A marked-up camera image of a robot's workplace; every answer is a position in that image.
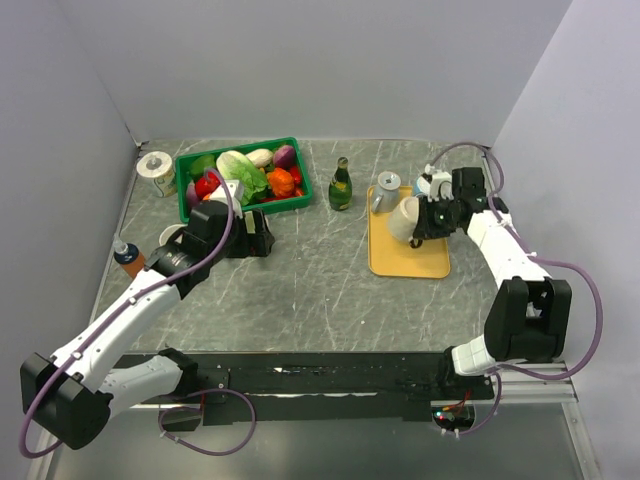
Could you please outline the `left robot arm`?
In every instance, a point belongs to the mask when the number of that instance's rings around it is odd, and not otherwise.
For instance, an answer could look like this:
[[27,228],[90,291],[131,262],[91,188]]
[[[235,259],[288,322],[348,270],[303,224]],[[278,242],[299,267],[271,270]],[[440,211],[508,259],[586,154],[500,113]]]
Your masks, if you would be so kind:
[[161,314],[209,277],[225,258],[266,257],[275,238],[260,209],[237,212],[223,200],[196,206],[188,223],[156,248],[128,289],[76,338],[20,368],[23,410],[59,443],[78,450],[129,407],[169,396],[191,399],[198,365],[167,348],[134,367],[122,355]]

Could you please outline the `cream ribbed mug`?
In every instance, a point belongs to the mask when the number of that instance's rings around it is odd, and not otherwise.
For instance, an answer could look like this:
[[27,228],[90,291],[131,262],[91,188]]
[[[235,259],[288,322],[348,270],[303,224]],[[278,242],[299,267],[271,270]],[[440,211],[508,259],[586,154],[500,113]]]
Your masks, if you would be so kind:
[[401,199],[387,220],[389,233],[398,241],[409,243],[419,219],[420,201],[409,196]]

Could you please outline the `green mug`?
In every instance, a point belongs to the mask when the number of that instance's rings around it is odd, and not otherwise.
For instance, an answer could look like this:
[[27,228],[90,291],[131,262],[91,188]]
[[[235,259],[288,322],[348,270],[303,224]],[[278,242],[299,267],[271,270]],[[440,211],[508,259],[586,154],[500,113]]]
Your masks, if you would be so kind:
[[166,244],[180,244],[184,232],[185,224],[173,224],[166,227],[159,236],[158,243],[160,246]]

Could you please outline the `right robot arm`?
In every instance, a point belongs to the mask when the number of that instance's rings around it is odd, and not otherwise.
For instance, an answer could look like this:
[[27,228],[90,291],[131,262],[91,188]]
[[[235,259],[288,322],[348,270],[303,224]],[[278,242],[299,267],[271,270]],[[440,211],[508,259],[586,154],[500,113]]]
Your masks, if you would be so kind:
[[558,358],[566,338],[571,287],[552,279],[509,233],[509,210],[486,191],[483,170],[464,167],[448,173],[426,166],[417,185],[418,220],[409,237],[411,247],[460,230],[480,250],[498,287],[483,333],[450,349],[448,366],[436,376],[439,391],[459,398],[470,389],[472,376],[500,364]]

